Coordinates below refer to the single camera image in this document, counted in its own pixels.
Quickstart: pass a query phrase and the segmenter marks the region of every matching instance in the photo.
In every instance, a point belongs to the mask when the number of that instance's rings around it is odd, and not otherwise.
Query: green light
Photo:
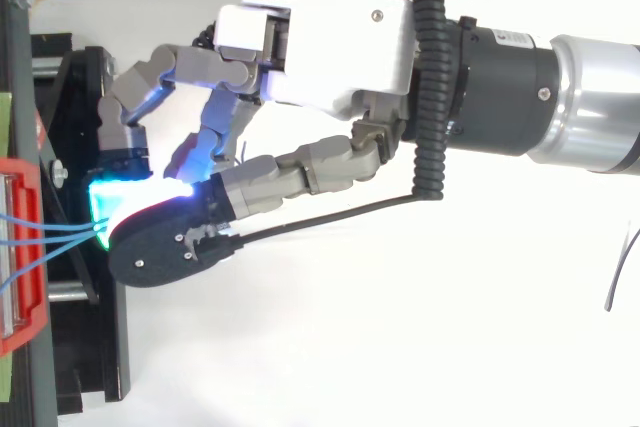
[[[150,177],[144,180],[94,180],[89,184],[91,220],[109,219],[98,241],[109,250],[109,235],[127,217],[174,197],[188,197],[193,187],[175,179]]]

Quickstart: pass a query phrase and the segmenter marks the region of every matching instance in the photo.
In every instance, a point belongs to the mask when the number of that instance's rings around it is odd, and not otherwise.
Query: robotic hand
[[[249,242],[391,205],[442,199],[447,145],[601,173],[640,170],[640,51],[632,45],[479,28],[447,21],[444,0],[244,0],[220,10],[191,47],[158,47],[99,104],[105,165],[146,166],[138,121],[175,83],[212,89],[197,136],[168,174],[194,195],[119,224],[114,277],[138,287],[214,265]],[[236,141],[263,101],[316,106],[343,120],[335,136],[233,166]],[[219,230],[285,198],[366,181],[415,142],[413,193],[248,236]]]

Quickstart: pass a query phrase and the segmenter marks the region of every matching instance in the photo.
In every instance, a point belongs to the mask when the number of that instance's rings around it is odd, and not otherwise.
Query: black cable
[[[413,195],[405,195],[403,197],[394,197],[392,199],[381,200],[379,202],[373,202],[372,204],[363,205],[361,207],[355,207],[353,209],[344,210],[342,212],[335,212],[333,214],[322,215],[313,219],[301,220],[299,222],[293,222],[291,224],[283,224],[278,227],[272,227],[270,229],[254,232],[253,234],[244,235],[240,239],[242,245],[256,242],[258,240],[264,240],[276,235],[287,234],[296,230],[306,229],[308,227],[316,227],[318,225],[328,224],[330,222],[336,222],[338,220],[349,219],[357,215],[368,214],[376,210],[385,209],[387,207],[393,207],[396,205],[408,204],[420,200]]]
[[[453,55],[444,0],[413,0],[413,17],[421,66],[413,193],[422,200],[442,200],[447,125],[453,96]]]
[[[618,266],[616,267],[616,272],[615,274],[613,274],[613,280],[611,281],[611,286],[609,287],[609,295],[607,295],[607,300],[604,304],[604,310],[606,310],[607,312],[611,312],[611,307],[613,307],[613,298],[616,295],[616,288],[618,287],[618,280],[620,280],[620,274],[622,273],[622,267],[624,267],[624,263],[627,260],[629,253],[631,252],[633,244],[635,244],[636,240],[638,240],[638,237],[640,237],[640,229],[638,229],[636,235],[633,236],[631,242],[629,242],[629,245],[627,245],[627,248],[620,256]]]
[[[216,23],[208,25],[206,29],[200,32],[200,35],[196,37],[191,45],[193,47],[200,47],[201,49],[213,50],[213,36],[216,31]]]

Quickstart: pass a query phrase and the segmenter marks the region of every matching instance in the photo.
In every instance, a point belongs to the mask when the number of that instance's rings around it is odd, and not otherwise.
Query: white background
[[[190,43],[238,0],[39,0],[120,70]],[[640,44],[638,0],[447,0],[484,26]],[[198,126],[181,89],[147,122],[153,165]],[[266,106],[248,155],[349,125]],[[409,191],[412,148],[349,192],[300,198],[248,232]],[[450,151],[446,200],[248,246],[162,288],[129,290],[133,388],[85,396],[66,426],[631,426],[640,423],[640,251],[603,304],[640,179]]]

